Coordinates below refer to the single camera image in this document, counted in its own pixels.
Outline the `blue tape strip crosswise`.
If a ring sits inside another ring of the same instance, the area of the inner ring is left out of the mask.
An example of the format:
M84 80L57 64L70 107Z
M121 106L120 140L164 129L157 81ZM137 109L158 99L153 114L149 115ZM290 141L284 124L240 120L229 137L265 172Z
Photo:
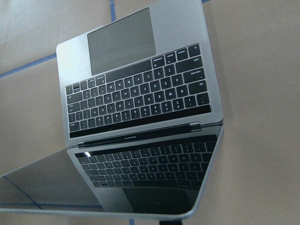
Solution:
M3 78L3 77L5 77L5 76L8 76L8 75L17 73L17 72L19 72L19 71L22 71L22 70L24 70L24 69L27 69L27 68L30 68L30 67L33 67L33 66L36 66L36 65L38 65L38 64L40 64L40 63L46 62L46 61L51 60L51 59L54 59L54 58L56 58L56 57L57 57L57 56L56 56L56 53L47 55L47 56L42 57L42 58L40 58L40 59L34 60L34 61L32 61L32 62L29 62L29 63L27 63L27 64L21 65L21 66L19 66L19 67L17 67L17 68L14 68L14 69L12 69L12 70L9 70L9 71L7 71L7 72L4 72L4 73L0 74L0 77Z

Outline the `grey laptop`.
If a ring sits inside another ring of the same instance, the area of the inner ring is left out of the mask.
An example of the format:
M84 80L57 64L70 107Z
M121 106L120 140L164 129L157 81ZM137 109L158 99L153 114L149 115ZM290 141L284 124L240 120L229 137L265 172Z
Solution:
M56 55L67 148L2 176L1 211L191 215L224 127L202 2L156 1Z

